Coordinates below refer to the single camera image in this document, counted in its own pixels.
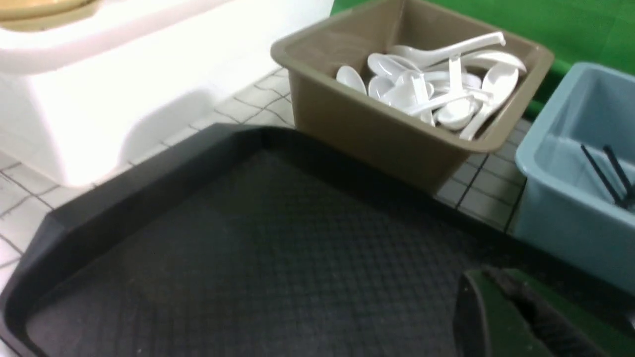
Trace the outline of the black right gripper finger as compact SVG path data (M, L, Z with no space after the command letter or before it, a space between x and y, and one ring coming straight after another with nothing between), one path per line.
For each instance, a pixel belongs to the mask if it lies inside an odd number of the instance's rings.
M463 271L452 321L458 357L632 357L633 335L519 269Z

